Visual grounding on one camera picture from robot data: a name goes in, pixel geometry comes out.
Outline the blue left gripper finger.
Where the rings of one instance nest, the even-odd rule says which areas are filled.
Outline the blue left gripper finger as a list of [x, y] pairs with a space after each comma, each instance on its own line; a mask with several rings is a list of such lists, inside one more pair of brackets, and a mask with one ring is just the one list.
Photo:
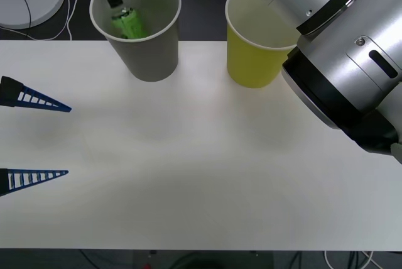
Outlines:
[[69, 113], [72, 108], [10, 77], [1, 77], [1, 105]]
[[68, 174], [68, 170], [1, 169], [1, 196]]

